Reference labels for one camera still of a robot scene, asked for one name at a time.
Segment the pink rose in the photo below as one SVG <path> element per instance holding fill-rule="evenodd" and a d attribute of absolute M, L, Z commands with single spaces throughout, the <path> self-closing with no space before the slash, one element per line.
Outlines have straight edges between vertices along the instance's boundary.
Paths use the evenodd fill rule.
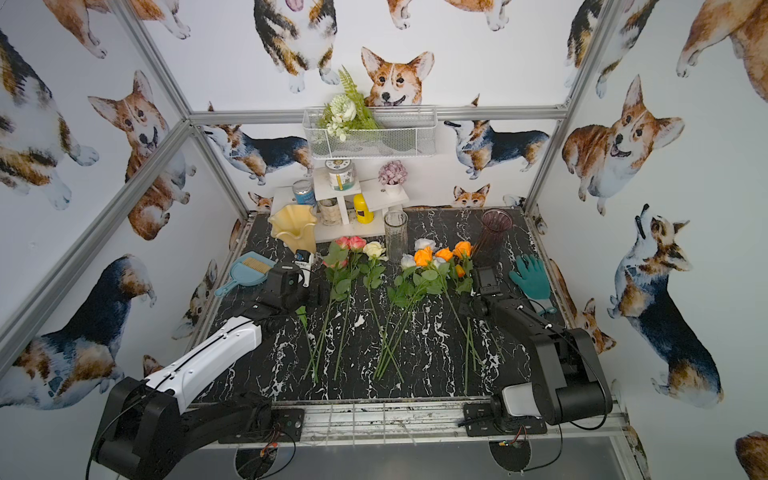
<path fill-rule="evenodd" d="M 331 310 L 336 303 L 348 297 L 348 290 L 351 285 L 351 280 L 349 279 L 349 259 L 347 254 L 329 254 L 324 258 L 323 264 L 326 267 L 326 279 L 329 283 L 329 294 L 328 304 L 323 313 L 321 328 L 315 346 L 317 373 L 314 382 L 319 381 L 320 360 L 325 346 Z"/>
<path fill-rule="evenodd" d="M 329 290 L 321 327 L 310 354 L 308 373 L 314 383 L 319 381 L 320 360 L 325 347 L 331 309 L 334 304 L 346 294 L 351 285 L 351 281 L 349 280 L 350 243 L 351 238 L 348 236 L 342 236 L 335 239 L 329 245 L 328 253 L 322 258 L 322 264 L 325 267 L 325 278 Z"/>
<path fill-rule="evenodd" d="M 360 275 L 360 261 L 363 253 L 363 249 L 366 246 L 366 241 L 359 237 L 359 236 L 352 236 L 351 238 L 351 253 L 349 257 L 349 279 L 351 280 L 350 289 L 348 290 L 348 297 L 340 303 L 343 306 L 342 309 L 342 325 L 341 325 L 341 336 L 339 340 L 339 345 L 337 348 L 336 353 L 336 361 L 334 366 L 334 374 L 333 379 L 337 380 L 340 374 L 341 370 L 341 361 L 342 361 L 342 354 L 344 347 L 346 345 L 347 337 L 348 337 L 348 331 L 349 331 L 349 313 L 351 309 L 351 297 L 354 293 L 354 286 L 357 278 Z"/>

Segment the orange rose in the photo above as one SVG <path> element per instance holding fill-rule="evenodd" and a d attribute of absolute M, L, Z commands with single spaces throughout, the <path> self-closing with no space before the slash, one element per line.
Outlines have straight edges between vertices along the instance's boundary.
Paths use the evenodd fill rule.
<path fill-rule="evenodd" d="M 401 272 L 386 288 L 389 308 L 386 324 L 382 330 L 382 346 L 374 379 L 384 378 L 390 366 L 398 376 L 397 350 L 405 334 L 406 324 L 411 315 L 429 295 L 439 295 L 442 291 L 439 282 L 440 267 L 435 263 L 433 249 L 429 246 L 404 255 L 401 259 Z"/>
<path fill-rule="evenodd" d="M 453 273 L 452 257 L 453 257 L 454 247 L 452 249 L 443 248 L 439 250 L 434 255 L 434 262 L 435 262 L 435 265 L 438 267 L 438 270 L 441 271 L 442 275 L 446 278 L 446 280 L 444 281 L 444 285 L 445 285 L 445 293 L 447 295 L 447 301 L 448 301 L 449 307 L 451 308 L 452 313 L 454 314 L 454 317 L 459 323 L 459 329 L 460 329 L 460 322 L 459 322 L 459 319 L 457 318 L 459 314 L 458 313 L 459 302 L 454 292 L 454 281 L 452 279 L 452 273 Z M 471 265 L 473 270 L 472 253 L 471 253 Z M 473 353 L 474 353 L 474 356 L 473 356 L 474 362 L 471 363 L 470 366 L 472 367 L 473 370 L 476 370 L 478 366 L 478 362 L 480 361 L 480 356 L 475 346 L 473 349 Z"/>
<path fill-rule="evenodd" d="M 464 296 L 469 295 L 472 291 L 472 280 L 470 278 L 472 270 L 471 253 L 472 246 L 469 241 L 459 241 L 453 249 L 452 279 L 454 281 L 454 292 L 458 302 L 461 302 Z M 463 377 L 464 394 L 467 395 L 469 390 L 470 365 L 474 362 L 472 326 L 471 320 L 465 314 L 459 313 L 457 318 L 459 319 L 460 329 L 464 335 L 465 360 Z"/>

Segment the cream rose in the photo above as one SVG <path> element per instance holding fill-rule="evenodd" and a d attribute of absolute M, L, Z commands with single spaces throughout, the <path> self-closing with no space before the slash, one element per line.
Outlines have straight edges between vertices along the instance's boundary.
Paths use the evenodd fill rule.
<path fill-rule="evenodd" d="M 363 247 L 363 255 L 363 285 L 380 340 L 379 357 L 373 378 L 382 380 L 388 369 L 393 367 L 396 378 L 402 382 L 404 377 L 395 359 L 396 328 L 391 325 L 394 309 L 401 304 L 400 288 L 398 284 L 392 285 L 385 277 L 385 263 L 388 257 L 382 243 L 368 242 Z"/>

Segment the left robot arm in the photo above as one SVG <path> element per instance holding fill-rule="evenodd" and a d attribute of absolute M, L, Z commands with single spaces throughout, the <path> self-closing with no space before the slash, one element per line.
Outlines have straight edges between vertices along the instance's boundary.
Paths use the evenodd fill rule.
<path fill-rule="evenodd" d="M 271 400 L 241 393 L 203 407 L 193 402 L 226 369 L 255 351 L 316 300 L 306 262 L 275 264 L 259 298 L 178 360 L 110 391 L 88 462 L 126 479 L 163 479 L 187 455 L 227 438 L 278 435 Z"/>

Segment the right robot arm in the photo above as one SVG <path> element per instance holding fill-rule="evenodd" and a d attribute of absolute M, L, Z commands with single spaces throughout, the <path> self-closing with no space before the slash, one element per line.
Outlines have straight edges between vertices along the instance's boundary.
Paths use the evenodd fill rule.
<path fill-rule="evenodd" d="M 581 328 L 546 322 L 520 299 L 504 293 L 491 267 L 471 274 L 469 315 L 501 328 L 524 346 L 530 380 L 509 385 L 490 400 L 498 419 L 535 417 L 549 425 L 612 412 L 613 400 L 591 336 Z"/>

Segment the teal rubber glove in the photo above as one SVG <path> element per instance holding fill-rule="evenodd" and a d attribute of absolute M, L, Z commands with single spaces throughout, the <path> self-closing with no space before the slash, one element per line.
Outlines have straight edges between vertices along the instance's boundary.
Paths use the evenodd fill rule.
<path fill-rule="evenodd" d="M 556 306 L 551 301 L 551 285 L 543 261 L 538 256 L 520 255 L 510 271 L 510 280 L 523 292 L 539 315 L 554 314 Z"/>

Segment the yellow fluted vase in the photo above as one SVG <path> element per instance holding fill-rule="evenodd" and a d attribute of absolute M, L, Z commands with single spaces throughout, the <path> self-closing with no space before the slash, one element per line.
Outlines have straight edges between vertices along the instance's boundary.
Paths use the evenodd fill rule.
<path fill-rule="evenodd" d="M 299 250 L 316 253 L 317 217 L 312 206 L 286 205 L 272 214 L 268 222 L 271 224 L 271 236 L 283 242 L 293 253 Z"/>

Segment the purple glass vase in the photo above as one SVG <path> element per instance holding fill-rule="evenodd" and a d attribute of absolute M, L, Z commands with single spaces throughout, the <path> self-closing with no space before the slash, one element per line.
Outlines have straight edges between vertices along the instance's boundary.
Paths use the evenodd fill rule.
<path fill-rule="evenodd" d="M 481 217 L 482 230 L 472 253 L 477 268 L 493 267 L 499 261 L 508 231 L 513 225 L 510 214 L 502 209 L 490 209 Z"/>

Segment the white rose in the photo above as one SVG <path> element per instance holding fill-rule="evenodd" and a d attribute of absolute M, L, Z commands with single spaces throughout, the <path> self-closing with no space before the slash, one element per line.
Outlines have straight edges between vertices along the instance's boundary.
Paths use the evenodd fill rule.
<path fill-rule="evenodd" d="M 416 296 L 416 287 L 410 280 L 416 270 L 414 256 L 404 254 L 401 258 L 400 272 L 386 286 L 388 307 L 384 326 L 381 328 L 381 352 L 374 371 L 375 380 L 382 379 L 392 363 L 396 365 L 395 349 Z"/>
<path fill-rule="evenodd" d="M 429 250 L 434 253 L 437 248 L 437 244 L 434 240 L 428 238 L 420 238 L 415 241 L 414 248 L 416 251 Z"/>
<path fill-rule="evenodd" d="M 440 296 L 444 292 L 448 267 L 444 259 L 433 256 L 426 249 L 402 257 L 401 272 L 396 275 L 394 285 L 387 288 L 388 319 L 393 320 L 394 325 L 386 331 L 382 371 L 396 363 L 396 349 L 410 315 L 428 296 Z"/>

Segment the blue tin can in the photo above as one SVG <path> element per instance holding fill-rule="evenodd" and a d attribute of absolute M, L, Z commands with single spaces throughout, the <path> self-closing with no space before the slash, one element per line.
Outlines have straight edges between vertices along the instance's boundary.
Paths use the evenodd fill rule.
<path fill-rule="evenodd" d="M 317 200 L 314 193 L 314 183 L 309 179 L 297 180 L 292 184 L 293 196 L 298 205 L 314 207 Z"/>

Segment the white wooden shelf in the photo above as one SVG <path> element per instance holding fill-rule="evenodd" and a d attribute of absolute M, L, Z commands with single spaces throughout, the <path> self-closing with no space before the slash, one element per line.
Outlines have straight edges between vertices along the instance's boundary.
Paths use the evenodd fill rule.
<path fill-rule="evenodd" d="M 312 238 L 324 243 L 341 236 L 370 238 L 385 233 L 385 216 L 409 201 L 401 187 L 387 190 L 378 180 L 357 180 L 347 190 L 335 190 L 325 167 L 314 176 L 278 188 L 268 217 L 271 236 L 286 243 Z"/>

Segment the yellow bottle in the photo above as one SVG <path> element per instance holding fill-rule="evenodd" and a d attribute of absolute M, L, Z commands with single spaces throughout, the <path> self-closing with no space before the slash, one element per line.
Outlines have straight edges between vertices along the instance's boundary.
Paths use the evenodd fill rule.
<path fill-rule="evenodd" d="M 356 194 L 353 199 L 356 221 L 359 224 L 370 224 L 374 220 L 374 214 L 370 211 L 362 193 Z"/>

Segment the white lidded jar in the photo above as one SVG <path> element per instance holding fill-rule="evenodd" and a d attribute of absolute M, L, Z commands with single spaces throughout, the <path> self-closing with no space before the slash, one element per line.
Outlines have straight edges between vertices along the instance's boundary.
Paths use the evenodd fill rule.
<path fill-rule="evenodd" d="M 356 183 L 356 170 L 351 159 L 332 159 L 325 161 L 329 175 L 329 184 L 335 191 L 346 191 Z"/>

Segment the small pink potted flower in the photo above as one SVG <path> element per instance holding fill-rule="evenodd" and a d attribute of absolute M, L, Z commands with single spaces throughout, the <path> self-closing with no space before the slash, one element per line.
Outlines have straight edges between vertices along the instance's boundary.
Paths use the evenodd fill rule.
<path fill-rule="evenodd" d="M 378 172 L 378 181 L 383 191 L 390 196 L 398 196 L 403 191 L 403 184 L 408 177 L 408 171 L 401 160 L 385 163 Z"/>

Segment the white green artificial bouquet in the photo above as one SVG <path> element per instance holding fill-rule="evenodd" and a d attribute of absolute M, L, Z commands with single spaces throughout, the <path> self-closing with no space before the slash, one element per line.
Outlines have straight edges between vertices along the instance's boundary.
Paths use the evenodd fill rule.
<path fill-rule="evenodd" d="M 325 105 L 318 127 L 341 142 L 350 139 L 353 131 L 378 130 L 380 126 L 349 71 L 342 66 L 338 75 L 343 92 Z"/>

